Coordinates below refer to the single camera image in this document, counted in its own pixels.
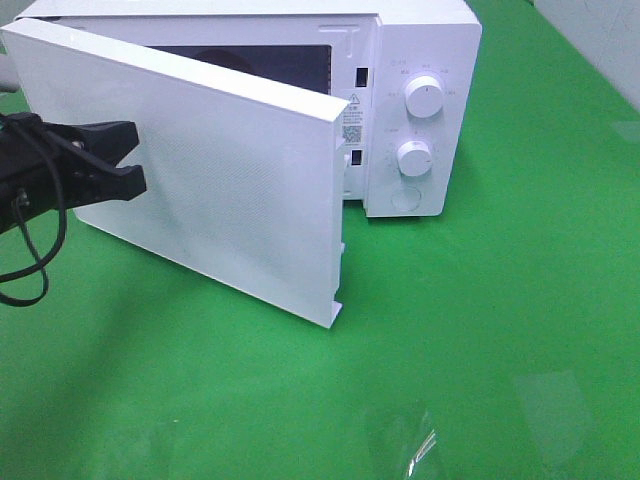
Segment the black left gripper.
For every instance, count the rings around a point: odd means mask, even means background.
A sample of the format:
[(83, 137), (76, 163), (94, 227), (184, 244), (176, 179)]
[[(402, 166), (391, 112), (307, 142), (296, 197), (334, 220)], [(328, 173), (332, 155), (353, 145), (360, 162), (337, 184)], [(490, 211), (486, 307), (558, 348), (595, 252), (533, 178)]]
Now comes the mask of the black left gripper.
[(66, 208), (60, 205), (54, 174), (62, 173), (62, 147), (53, 137), (86, 151), (105, 163), (81, 162), (67, 174), (67, 207), (75, 208), (111, 200), (129, 201), (147, 190), (139, 165), (116, 167), (139, 145), (134, 122), (110, 121), (84, 125), (45, 122), (34, 113), (1, 116), (1, 231), (18, 226), (12, 202), (20, 192), (27, 201), (22, 218), (31, 220), (49, 210), (62, 214), (61, 231), (67, 230)]

